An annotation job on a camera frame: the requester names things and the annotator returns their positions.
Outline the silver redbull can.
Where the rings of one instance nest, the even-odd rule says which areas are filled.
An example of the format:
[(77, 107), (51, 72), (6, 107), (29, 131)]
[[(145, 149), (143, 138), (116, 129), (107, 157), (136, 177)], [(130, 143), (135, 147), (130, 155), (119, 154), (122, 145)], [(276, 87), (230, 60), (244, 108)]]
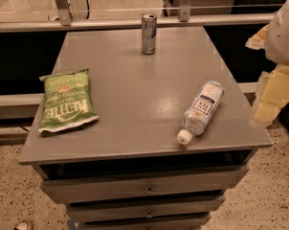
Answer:
[(157, 33), (157, 16), (154, 13), (142, 15), (142, 52), (145, 55), (155, 53)]

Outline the white shoe tip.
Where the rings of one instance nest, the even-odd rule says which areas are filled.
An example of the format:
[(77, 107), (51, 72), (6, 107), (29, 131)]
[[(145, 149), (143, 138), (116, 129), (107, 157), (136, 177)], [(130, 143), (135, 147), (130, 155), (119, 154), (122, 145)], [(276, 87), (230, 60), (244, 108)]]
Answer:
[(33, 230), (33, 224), (30, 221), (22, 220), (13, 230)]

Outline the clear plastic bottle white cap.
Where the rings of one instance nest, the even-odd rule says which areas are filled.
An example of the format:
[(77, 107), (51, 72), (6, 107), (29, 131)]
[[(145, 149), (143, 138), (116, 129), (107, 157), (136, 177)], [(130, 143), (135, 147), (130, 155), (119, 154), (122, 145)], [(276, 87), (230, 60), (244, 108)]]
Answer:
[(224, 96), (224, 87), (217, 81), (207, 81), (197, 92), (189, 108), (184, 112), (177, 141), (188, 145), (191, 139), (206, 129)]

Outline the green potato chips bag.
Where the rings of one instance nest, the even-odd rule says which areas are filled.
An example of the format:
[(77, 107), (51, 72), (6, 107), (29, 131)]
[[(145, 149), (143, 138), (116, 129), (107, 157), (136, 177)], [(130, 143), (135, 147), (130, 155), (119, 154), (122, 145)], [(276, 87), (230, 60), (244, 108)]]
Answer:
[(60, 132), (96, 121), (87, 69), (43, 76), (44, 102), (39, 133)]

